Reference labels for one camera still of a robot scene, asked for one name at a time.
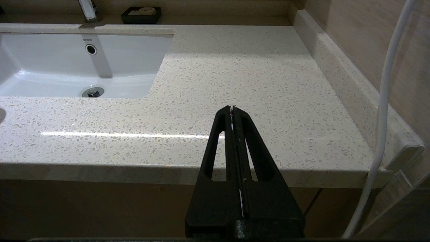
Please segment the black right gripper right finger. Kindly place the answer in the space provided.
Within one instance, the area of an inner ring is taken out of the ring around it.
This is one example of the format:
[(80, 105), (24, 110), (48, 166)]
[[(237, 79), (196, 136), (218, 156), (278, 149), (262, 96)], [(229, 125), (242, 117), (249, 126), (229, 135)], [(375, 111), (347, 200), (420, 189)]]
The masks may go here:
[(252, 118), (233, 108), (243, 217), (237, 238), (303, 238), (305, 219)]

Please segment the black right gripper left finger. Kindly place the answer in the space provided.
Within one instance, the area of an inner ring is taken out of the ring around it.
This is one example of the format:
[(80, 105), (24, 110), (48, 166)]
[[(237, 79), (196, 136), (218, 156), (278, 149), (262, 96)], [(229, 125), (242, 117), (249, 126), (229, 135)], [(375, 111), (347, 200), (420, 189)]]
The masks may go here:
[[(231, 124), (232, 107), (217, 111), (185, 217), (188, 238), (226, 238), (242, 218), (239, 169)], [(212, 180), (219, 135), (224, 132), (226, 180)]]

